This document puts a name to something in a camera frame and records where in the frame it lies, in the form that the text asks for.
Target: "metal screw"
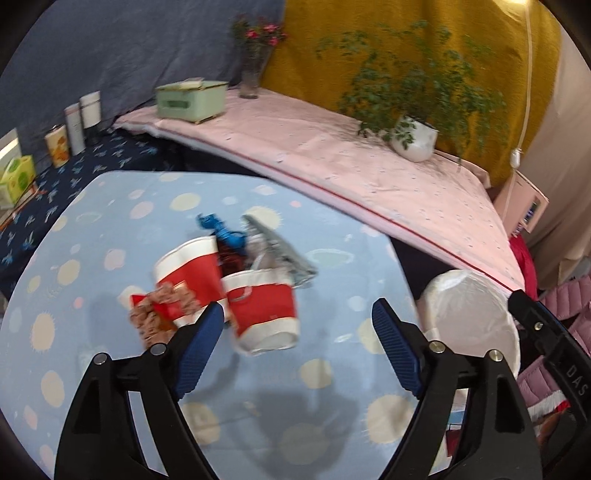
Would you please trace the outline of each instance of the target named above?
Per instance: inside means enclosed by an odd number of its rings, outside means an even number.
[[[166,345],[163,343],[156,343],[150,347],[150,353],[154,356],[162,355],[166,351]]]
[[[434,353],[443,353],[445,351],[445,345],[435,340],[429,343],[429,349]]]
[[[491,357],[491,360],[494,362],[501,362],[503,360],[503,354],[498,350],[491,350],[488,352],[488,356]]]
[[[107,361],[107,354],[97,353],[92,361],[95,363],[95,365],[102,365]]]

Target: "green tissue box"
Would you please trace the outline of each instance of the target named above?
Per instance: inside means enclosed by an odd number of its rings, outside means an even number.
[[[187,79],[156,88],[160,118],[180,118],[201,123],[221,115],[226,108],[227,82]]]

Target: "white trash bag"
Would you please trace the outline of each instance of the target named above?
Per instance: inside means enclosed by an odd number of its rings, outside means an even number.
[[[427,340],[440,340],[463,355],[484,356],[497,349],[517,377],[519,336],[507,297],[484,275],[468,270],[439,275],[421,295],[417,310]],[[456,392],[453,411],[465,409],[467,393]]]

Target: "light blue tablecloth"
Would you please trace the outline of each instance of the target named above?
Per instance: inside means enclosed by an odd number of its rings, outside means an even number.
[[[0,408],[50,476],[92,355],[142,351],[128,294],[153,290],[156,260],[206,234],[198,213],[216,213],[239,229],[247,210],[320,273],[296,290],[295,348],[247,358],[224,331],[183,401],[187,421],[225,480],[379,477],[415,406],[367,320],[372,303],[385,297],[402,320],[416,321],[388,238],[271,181],[123,171],[98,177],[66,209],[18,282],[0,328]],[[138,395],[132,405],[148,463],[162,471]]]

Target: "potted plant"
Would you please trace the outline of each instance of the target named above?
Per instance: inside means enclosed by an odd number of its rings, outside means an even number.
[[[473,139],[482,149],[491,129],[506,130],[505,102],[501,92],[476,83],[475,65],[491,55],[489,47],[466,36],[464,56],[447,48],[452,34],[440,27],[434,51],[421,35],[427,26],[419,21],[402,31],[382,25],[377,35],[346,32],[322,39],[317,54],[337,48],[352,59],[363,55],[351,89],[339,102],[341,113],[360,121],[358,135],[375,134],[401,156],[424,161],[440,134],[461,158]],[[420,59],[401,58],[391,48],[397,43],[405,53],[414,47]]]
[[[282,26],[260,18],[249,22],[244,15],[232,25],[234,38],[242,49],[240,97],[258,98],[262,70],[272,49],[287,38]]]

